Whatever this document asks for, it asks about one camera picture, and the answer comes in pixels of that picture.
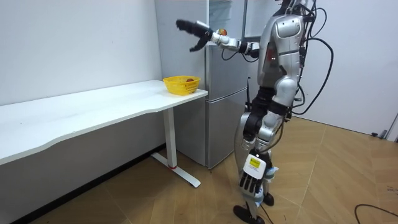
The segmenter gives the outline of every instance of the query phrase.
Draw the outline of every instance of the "table leg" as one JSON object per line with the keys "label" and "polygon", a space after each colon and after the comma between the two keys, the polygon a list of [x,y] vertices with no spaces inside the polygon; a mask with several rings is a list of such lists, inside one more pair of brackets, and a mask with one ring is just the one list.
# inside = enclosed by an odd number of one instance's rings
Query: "table leg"
{"label": "table leg", "polygon": [[165,166],[168,166],[172,171],[174,171],[180,177],[184,178],[194,187],[198,187],[200,185],[200,181],[177,166],[177,150],[175,148],[173,108],[164,110],[163,116],[164,129],[166,132],[167,159],[157,152],[153,153],[152,157],[163,163]]}

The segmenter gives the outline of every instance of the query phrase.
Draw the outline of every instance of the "humanoid robot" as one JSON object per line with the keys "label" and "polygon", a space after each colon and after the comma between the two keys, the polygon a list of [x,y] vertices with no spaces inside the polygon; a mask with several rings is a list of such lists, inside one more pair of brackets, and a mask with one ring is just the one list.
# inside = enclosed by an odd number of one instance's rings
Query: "humanoid robot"
{"label": "humanoid robot", "polygon": [[260,89],[251,103],[250,112],[242,115],[234,140],[240,178],[238,185],[246,207],[237,205],[233,212],[246,223],[265,223],[257,215],[257,208],[262,202],[268,206],[274,204],[269,193],[269,182],[275,172],[271,148],[275,146],[278,130],[282,128],[283,131],[283,123],[291,115],[295,95],[299,91],[308,47],[305,46],[307,27],[316,18],[316,8],[308,9],[307,4],[306,0],[283,0],[280,9],[265,26],[259,43],[220,35],[200,21],[179,19],[176,22],[180,30],[200,38],[191,52],[212,41],[222,49],[258,58],[257,82]]}

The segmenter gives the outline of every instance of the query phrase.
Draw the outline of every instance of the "table top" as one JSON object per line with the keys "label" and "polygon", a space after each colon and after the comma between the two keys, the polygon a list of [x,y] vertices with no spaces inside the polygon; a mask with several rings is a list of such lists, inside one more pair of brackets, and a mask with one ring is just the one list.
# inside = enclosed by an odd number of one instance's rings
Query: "table top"
{"label": "table top", "polygon": [[204,97],[169,93],[151,80],[0,106],[0,165],[75,136]]}

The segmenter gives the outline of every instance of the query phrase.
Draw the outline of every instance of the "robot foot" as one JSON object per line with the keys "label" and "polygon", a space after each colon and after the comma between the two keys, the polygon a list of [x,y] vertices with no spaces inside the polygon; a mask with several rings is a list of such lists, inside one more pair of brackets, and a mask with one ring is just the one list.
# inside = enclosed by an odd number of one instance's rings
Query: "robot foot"
{"label": "robot foot", "polygon": [[274,196],[272,196],[270,193],[264,194],[263,202],[268,206],[274,206],[275,204]]}
{"label": "robot foot", "polygon": [[265,221],[260,217],[257,216],[257,219],[251,218],[250,212],[248,209],[235,205],[234,206],[234,214],[240,218],[242,221],[248,224],[266,224]]}

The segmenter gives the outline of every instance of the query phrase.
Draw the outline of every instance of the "white table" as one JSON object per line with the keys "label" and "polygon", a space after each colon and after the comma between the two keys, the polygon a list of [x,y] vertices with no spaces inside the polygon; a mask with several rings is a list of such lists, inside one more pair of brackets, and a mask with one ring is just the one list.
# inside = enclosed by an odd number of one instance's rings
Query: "white table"
{"label": "white table", "polygon": [[173,107],[207,94],[197,90],[187,96],[173,95],[162,81],[151,80],[0,106],[0,165],[65,139],[164,111],[167,159],[158,153],[152,156],[198,187],[199,180],[177,167]]}

